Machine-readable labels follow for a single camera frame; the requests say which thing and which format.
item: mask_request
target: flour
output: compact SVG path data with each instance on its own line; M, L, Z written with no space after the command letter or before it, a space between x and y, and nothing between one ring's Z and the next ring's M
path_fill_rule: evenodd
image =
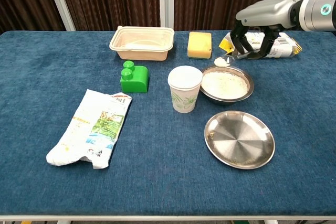
M227 61L222 58L222 57L218 57L217 59L215 59L215 65L218 67L228 67L230 66L230 63L228 62L229 58L227 58Z
M248 91L243 78L228 72L205 74L202 80L202 88L217 98L227 100L243 97Z

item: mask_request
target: stainless steel bowl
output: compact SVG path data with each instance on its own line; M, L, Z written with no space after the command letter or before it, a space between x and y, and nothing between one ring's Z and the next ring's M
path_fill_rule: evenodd
M214 103L231 104L231 103L234 103L234 102L239 102L239 101L242 101L242 100L248 98L253 93L254 83L253 83L253 80L252 80L251 76L249 76L246 72L242 71L239 68L210 66L210 67L207 67L207 68L203 69L202 72L203 72L203 76L205 74L211 73L211 72L232 73L232 74L235 74L235 75L243 78L245 80L246 84L247 84L247 88L248 88L247 93L244 96L242 96L240 98L237 98L237 99L222 99L222 98L216 97L216 96L206 92L201 85L200 90Z
M241 111L214 115L205 125L204 138L215 157L240 169L267 164L275 151L269 128L255 116Z

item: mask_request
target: sponge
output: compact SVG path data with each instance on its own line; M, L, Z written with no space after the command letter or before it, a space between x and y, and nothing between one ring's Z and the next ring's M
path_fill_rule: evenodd
M188 41L188 57L197 59L210 59L211 34L191 31Z

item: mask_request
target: green plastic block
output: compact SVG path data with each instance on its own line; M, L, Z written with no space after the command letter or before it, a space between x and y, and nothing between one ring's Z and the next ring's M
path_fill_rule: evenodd
M146 93L148 91L149 72L144 66L135 66L127 60L121 70L121 90L127 93Z

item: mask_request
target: white paper cup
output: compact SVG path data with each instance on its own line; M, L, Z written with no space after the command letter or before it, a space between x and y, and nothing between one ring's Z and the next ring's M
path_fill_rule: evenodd
M194 110L203 73L191 66L179 66L168 75L173 108L180 113Z

